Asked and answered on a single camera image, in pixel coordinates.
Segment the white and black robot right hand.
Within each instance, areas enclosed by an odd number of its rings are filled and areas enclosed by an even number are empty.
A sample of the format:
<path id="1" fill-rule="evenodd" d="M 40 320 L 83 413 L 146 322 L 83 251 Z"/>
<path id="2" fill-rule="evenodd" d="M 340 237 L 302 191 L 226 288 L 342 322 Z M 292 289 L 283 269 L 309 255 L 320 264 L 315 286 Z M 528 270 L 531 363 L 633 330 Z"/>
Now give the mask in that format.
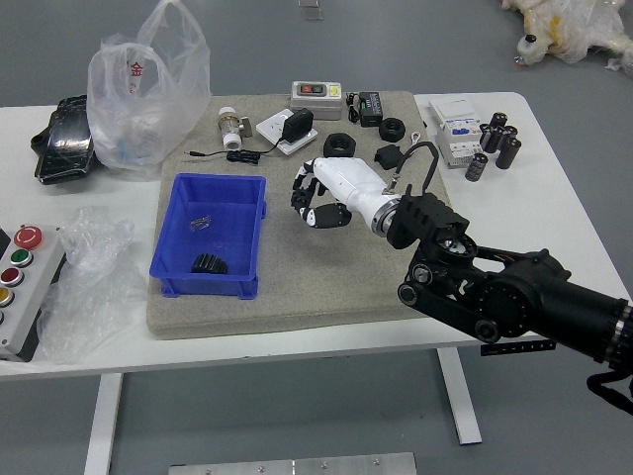
<path id="1" fill-rule="evenodd" d="M 315 229 L 344 227 L 358 212 L 372 233 L 385 237 L 401 199 L 386 194 L 386 188 L 385 181 L 360 158 L 317 157 L 299 169 L 291 206 Z"/>

